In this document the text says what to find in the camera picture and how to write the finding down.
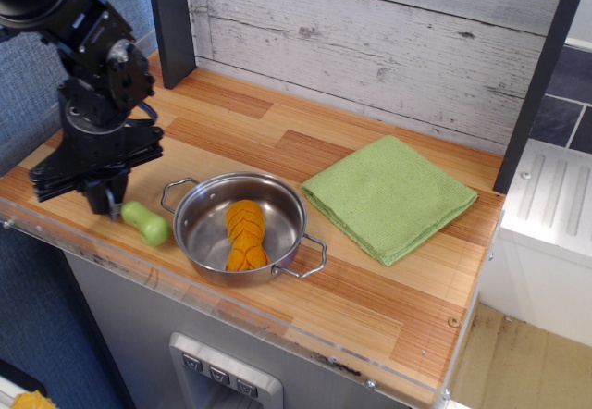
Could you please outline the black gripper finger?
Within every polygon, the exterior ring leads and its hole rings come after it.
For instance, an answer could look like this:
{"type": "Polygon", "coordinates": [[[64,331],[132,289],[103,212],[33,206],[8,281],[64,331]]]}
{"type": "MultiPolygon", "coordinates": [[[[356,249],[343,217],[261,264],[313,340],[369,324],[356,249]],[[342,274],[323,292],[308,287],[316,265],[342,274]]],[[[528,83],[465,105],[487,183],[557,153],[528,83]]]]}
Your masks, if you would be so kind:
{"type": "Polygon", "coordinates": [[[107,182],[87,182],[86,197],[94,214],[109,215],[112,212],[114,195],[107,182]]]}
{"type": "Polygon", "coordinates": [[[124,202],[127,185],[127,175],[117,175],[107,183],[106,198],[108,205],[108,215],[112,221],[118,220],[124,202]]]}

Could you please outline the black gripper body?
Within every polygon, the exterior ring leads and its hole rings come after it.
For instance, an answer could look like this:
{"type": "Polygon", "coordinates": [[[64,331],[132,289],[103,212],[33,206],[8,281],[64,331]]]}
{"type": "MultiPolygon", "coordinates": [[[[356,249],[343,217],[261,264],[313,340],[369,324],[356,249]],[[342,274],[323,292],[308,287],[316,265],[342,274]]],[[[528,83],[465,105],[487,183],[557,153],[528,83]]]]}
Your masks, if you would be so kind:
{"type": "Polygon", "coordinates": [[[86,183],[109,182],[117,175],[129,175],[134,167],[162,156],[164,137],[155,125],[122,126],[107,134],[64,129],[56,150],[30,171],[39,201],[67,192],[86,196],[86,183]]]}

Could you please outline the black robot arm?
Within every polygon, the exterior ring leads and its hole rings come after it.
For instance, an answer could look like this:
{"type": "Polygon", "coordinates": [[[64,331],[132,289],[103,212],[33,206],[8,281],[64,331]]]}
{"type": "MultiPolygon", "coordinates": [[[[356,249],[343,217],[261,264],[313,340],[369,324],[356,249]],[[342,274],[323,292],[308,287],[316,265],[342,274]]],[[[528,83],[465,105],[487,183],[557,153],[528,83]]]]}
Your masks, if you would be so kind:
{"type": "Polygon", "coordinates": [[[132,28],[107,0],[1,0],[1,38],[37,32],[68,78],[57,87],[62,142],[30,172],[43,202],[82,193],[95,214],[117,219],[129,173],[160,157],[164,136],[146,103],[154,77],[132,28]]]}

